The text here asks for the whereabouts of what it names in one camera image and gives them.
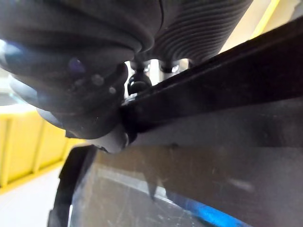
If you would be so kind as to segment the right robot hand black cloth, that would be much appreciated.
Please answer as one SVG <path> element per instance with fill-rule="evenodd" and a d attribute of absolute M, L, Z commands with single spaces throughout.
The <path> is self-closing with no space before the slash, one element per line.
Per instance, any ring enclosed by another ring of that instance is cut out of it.
<path fill-rule="evenodd" d="M 128 77 L 157 59 L 206 61 L 249 0 L 3 0 L 0 65 L 49 123 L 109 153 L 129 143 L 119 108 Z"/>

